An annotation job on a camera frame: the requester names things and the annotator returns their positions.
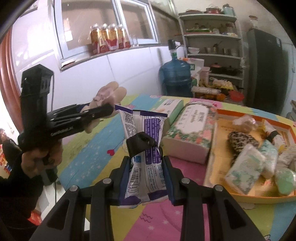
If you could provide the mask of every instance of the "power cord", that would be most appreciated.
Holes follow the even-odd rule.
[[[54,109],[54,75],[52,76],[52,104],[51,111]],[[55,191],[55,204],[57,204],[57,181],[54,181],[54,191]]]

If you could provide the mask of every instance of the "windowsill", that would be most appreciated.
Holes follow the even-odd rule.
[[[68,63],[64,66],[62,66],[60,68],[60,71],[64,71],[64,70],[67,70],[75,65],[78,65],[78,64],[81,64],[81,63],[84,63],[88,60],[91,60],[91,59],[94,59],[94,58],[98,58],[98,57],[101,57],[101,56],[105,56],[105,55],[108,55],[108,54],[113,54],[113,53],[118,53],[118,52],[121,52],[121,51],[126,51],[126,50],[132,50],[132,49],[141,49],[141,48],[148,48],[148,47],[160,47],[160,46],[167,46],[166,44],[145,44],[145,45],[140,45],[138,47],[131,47],[131,48],[128,48],[128,49],[117,49],[115,51],[110,51],[110,52],[106,52],[106,53],[101,53],[101,54],[96,54],[96,55],[93,55],[93,56],[90,56],[90,57],[87,57],[87,58],[83,58],[83,59],[78,59],[78,60],[74,60],[73,62],[71,63]]]

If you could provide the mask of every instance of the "metal screw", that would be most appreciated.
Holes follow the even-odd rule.
[[[185,177],[185,178],[182,178],[181,182],[184,184],[188,184],[188,183],[190,183],[190,179]]]
[[[78,186],[73,185],[69,189],[70,189],[71,192],[75,192],[78,189]]]
[[[215,189],[219,192],[222,192],[224,188],[221,185],[216,185]]]
[[[109,184],[109,183],[111,183],[112,182],[112,180],[110,179],[110,178],[105,178],[104,180],[103,180],[103,183],[104,184]]]

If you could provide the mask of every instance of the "water dispenser bottle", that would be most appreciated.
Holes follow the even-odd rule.
[[[192,97],[190,64],[177,59],[177,48],[174,40],[168,41],[172,60],[159,69],[159,77],[164,95]]]

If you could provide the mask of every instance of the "person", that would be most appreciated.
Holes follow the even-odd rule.
[[[6,161],[10,167],[13,167],[14,161],[21,153],[21,149],[18,145],[14,142],[13,139],[9,138],[5,130],[0,128],[0,144],[2,144],[3,154],[5,156]]]
[[[37,226],[28,218],[43,190],[40,174],[62,162],[62,151],[61,141],[49,150],[18,151],[9,177],[0,177],[0,240],[30,239]],[[45,166],[42,158],[48,153],[52,164]]]

